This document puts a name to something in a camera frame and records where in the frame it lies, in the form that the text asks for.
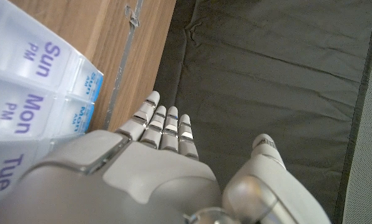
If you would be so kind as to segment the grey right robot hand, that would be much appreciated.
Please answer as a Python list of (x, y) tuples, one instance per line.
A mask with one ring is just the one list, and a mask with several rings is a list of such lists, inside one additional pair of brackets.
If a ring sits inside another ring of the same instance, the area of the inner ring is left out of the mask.
[(62, 143), (0, 200), (0, 223), (328, 223), (273, 139), (253, 141), (224, 189), (198, 158), (188, 115), (153, 91), (115, 132)]

